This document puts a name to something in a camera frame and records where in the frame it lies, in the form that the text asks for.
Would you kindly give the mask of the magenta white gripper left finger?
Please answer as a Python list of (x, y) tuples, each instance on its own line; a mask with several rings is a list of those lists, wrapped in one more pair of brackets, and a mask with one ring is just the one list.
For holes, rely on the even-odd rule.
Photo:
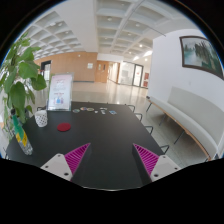
[(58, 153), (47, 161), (42, 169), (70, 181), (79, 168), (89, 146), (90, 143), (84, 144), (65, 155)]

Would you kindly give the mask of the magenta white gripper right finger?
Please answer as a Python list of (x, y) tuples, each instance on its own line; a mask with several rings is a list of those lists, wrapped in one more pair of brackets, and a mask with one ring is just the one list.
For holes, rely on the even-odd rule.
[(154, 182), (180, 170), (167, 155), (157, 155), (140, 145), (133, 144), (133, 154), (144, 181)]

